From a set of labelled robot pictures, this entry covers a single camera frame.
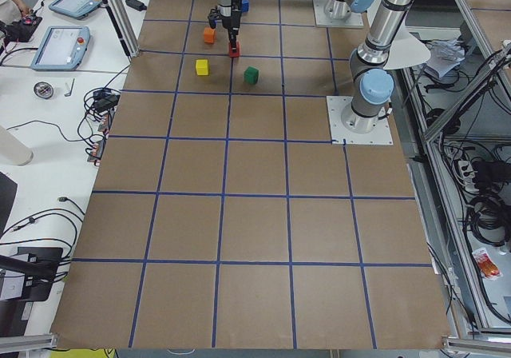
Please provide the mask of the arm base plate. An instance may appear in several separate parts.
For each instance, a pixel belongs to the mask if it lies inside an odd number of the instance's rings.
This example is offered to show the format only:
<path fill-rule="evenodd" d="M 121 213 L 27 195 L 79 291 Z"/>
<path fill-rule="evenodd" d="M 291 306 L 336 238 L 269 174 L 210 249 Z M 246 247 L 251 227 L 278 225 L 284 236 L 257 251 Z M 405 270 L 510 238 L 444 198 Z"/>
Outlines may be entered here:
<path fill-rule="evenodd" d="M 360 13 L 351 11 L 346 2 L 337 0 L 313 0 L 315 24 L 323 27 L 362 29 L 364 22 Z"/>
<path fill-rule="evenodd" d="M 384 108 L 376 117 L 360 117 L 352 110 L 352 96 L 327 96 L 331 142 L 339 145 L 393 145 Z"/>

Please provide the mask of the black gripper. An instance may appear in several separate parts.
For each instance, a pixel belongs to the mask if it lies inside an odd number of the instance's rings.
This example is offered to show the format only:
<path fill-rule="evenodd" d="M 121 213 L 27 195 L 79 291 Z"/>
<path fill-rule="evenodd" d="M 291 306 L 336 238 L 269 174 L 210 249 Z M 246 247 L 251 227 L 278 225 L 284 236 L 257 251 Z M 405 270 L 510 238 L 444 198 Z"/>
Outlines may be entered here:
<path fill-rule="evenodd" d="M 208 13 L 208 24 L 211 29 L 216 28 L 217 22 L 221 22 L 223 28 L 229 28 L 229 44 L 234 45 L 237 42 L 242 16 L 241 5 L 241 1 L 232 0 L 231 6 L 218 4 L 216 8 L 211 8 Z"/>

